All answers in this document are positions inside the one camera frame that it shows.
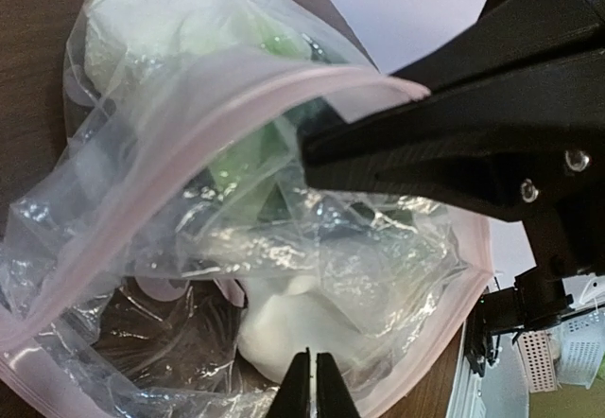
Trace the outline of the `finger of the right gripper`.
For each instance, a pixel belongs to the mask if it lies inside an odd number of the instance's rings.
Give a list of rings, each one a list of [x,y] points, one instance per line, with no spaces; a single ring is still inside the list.
[[[493,218],[604,210],[604,88],[470,88],[302,141],[309,185],[427,197]]]
[[[394,75],[439,93],[528,68],[603,90],[604,0],[487,0],[472,26]]]

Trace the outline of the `green plastic basket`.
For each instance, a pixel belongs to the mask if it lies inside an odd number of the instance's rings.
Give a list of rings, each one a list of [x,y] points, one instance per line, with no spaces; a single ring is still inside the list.
[[[595,310],[517,340],[528,390],[554,392],[563,385],[590,389],[604,358],[604,312]]]

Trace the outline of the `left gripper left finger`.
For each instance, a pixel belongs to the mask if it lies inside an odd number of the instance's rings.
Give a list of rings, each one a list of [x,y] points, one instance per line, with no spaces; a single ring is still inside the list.
[[[310,351],[306,349],[293,357],[266,418],[309,418],[310,404]]]

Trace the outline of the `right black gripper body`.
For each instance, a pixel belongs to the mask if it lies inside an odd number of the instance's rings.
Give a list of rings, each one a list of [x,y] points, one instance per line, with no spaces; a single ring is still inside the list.
[[[573,302],[565,279],[604,272],[604,0],[487,0],[506,58],[493,73],[522,122],[493,156],[535,257],[486,298],[493,333],[545,329]]]

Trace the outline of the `clear zip top bag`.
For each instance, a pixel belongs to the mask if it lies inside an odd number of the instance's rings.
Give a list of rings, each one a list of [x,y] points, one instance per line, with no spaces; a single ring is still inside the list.
[[[293,0],[85,0],[62,77],[67,147],[1,236],[1,379],[45,416],[264,416],[242,282],[311,275],[388,345],[338,367],[377,417],[492,279],[485,218],[306,183],[304,135],[429,92]]]

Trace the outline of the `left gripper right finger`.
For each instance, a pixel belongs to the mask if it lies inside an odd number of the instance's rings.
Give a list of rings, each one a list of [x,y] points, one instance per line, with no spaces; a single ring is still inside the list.
[[[334,357],[329,353],[319,353],[316,365],[317,416],[360,418]]]

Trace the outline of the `white fake cauliflower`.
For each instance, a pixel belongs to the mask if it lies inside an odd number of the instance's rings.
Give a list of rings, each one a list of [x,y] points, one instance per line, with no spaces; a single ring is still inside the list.
[[[238,352],[275,383],[305,350],[332,354],[344,371],[365,369],[389,350],[385,341],[359,331],[311,275],[250,278],[242,286],[248,307],[238,329]]]

